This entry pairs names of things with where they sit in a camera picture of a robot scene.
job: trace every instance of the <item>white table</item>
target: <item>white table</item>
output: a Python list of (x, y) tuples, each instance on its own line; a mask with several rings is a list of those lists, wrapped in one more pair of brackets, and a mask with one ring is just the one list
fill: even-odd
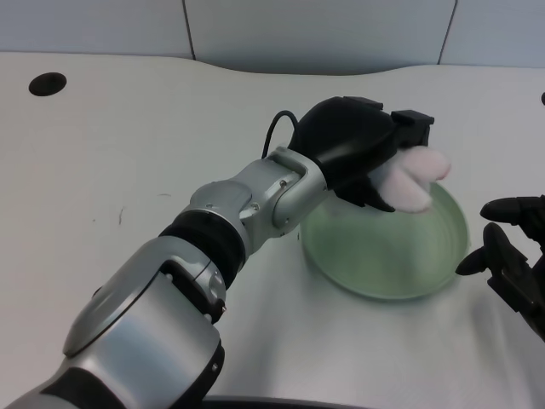
[[(43, 72), (63, 72), (68, 85), (31, 95)], [(301, 117), (332, 95), (363, 95), (434, 116), (431, 145), (452, 159), (445, 186), (475, 248), (484, 203), (545, 191), (543, 91), (545, 70), (531, 69), (327, 78), (157, 57), (0, 54), (0, 405), (56, 369), (80, 308), (197, 187), (260, 155), (277, 111)], [(273, 144), (289, 133), (281, 124)], [(535, 261), (537, 247), (507, 230)], [(270, 241), (229, 291), (218, 325), (227, 359), (212, 393), (381, 409), (542, 406), (545, 344), (485, 278), (416, 302), (371, 302), (309, 268), (296, 232)]]

